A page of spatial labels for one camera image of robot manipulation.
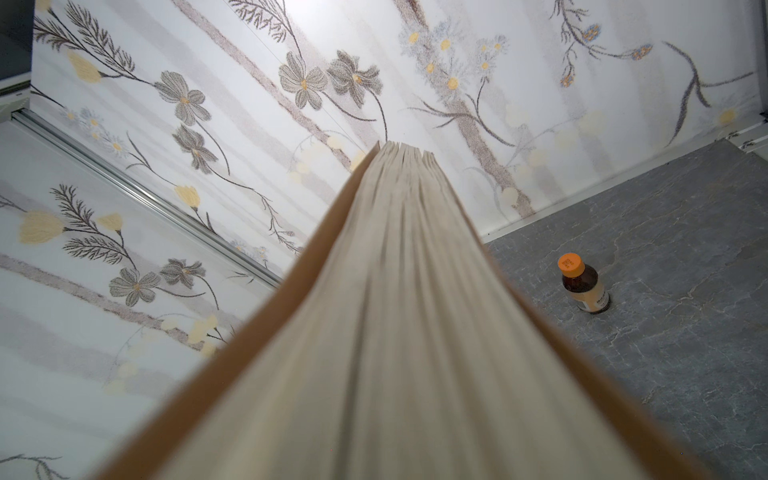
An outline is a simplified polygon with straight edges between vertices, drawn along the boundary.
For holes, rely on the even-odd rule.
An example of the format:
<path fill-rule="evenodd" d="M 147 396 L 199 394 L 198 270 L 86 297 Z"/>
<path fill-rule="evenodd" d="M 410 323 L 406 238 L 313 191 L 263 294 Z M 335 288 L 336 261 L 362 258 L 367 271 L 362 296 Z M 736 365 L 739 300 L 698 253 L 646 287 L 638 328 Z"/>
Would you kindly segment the brown hardcover book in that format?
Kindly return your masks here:
<path fill-rule="evenodd" d="M 433 154 L 354 171 L 102 479 L 705 479 L 504 280 Z"/>

